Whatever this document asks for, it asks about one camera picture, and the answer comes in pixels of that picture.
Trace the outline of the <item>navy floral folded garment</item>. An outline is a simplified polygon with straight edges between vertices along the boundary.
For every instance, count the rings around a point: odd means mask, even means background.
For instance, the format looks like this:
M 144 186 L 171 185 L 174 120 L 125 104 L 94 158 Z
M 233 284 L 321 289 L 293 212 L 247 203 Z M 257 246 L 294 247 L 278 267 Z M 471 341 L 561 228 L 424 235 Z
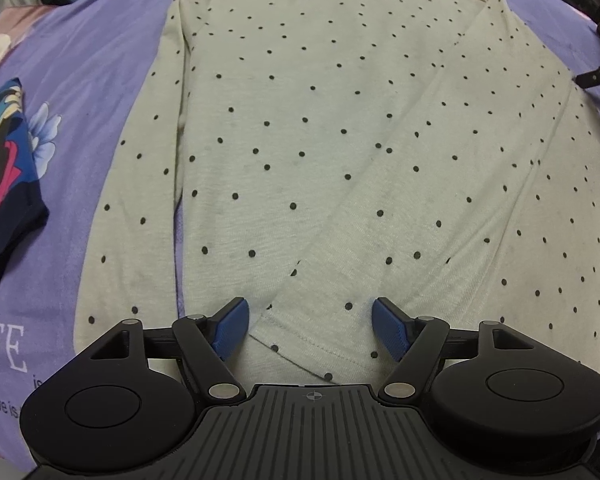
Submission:
M 16 247 L 48 218 L 22 97 L 17 78 L 0 88 L 0 281 Z

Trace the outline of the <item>pink floral pillow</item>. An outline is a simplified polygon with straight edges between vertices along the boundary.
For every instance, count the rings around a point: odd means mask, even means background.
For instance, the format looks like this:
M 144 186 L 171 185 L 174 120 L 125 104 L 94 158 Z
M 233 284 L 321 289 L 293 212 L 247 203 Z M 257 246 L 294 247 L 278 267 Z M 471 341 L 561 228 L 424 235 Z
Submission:
M 0 65 L 26 38 L 31 27 L 54 6 L 8 6 L 0 12 Z

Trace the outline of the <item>purple floral bed sheet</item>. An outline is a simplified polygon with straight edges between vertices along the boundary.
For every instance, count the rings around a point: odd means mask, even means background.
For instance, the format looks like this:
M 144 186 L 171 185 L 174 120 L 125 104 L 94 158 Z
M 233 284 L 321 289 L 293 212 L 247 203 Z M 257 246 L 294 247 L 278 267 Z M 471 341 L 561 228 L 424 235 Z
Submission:
M 0 456 L 33 465 L 24 399 L 76 352 L 74 326 L 94 215 L 122 130 L 155 61 L 172 0 L 79 0 L 50 12 L 0 66 L 17 78 L 50 218 L 0 284 Z M 570 70 L 600 62 L 591 24 L 557 0 L 506 0 Z M 585 93 L 600 115 L 600 92 Z

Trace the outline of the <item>beige polka dot shirt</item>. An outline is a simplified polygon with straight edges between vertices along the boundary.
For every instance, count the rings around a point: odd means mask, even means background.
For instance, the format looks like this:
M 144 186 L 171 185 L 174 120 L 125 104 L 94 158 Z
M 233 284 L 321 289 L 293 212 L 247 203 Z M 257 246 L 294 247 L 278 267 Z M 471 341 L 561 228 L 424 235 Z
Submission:
M 172 0 L 74 346 L 237 296 L 246 382 L 379 382 L 379 296 L 600 371 L 594 102 L 506 0 Z

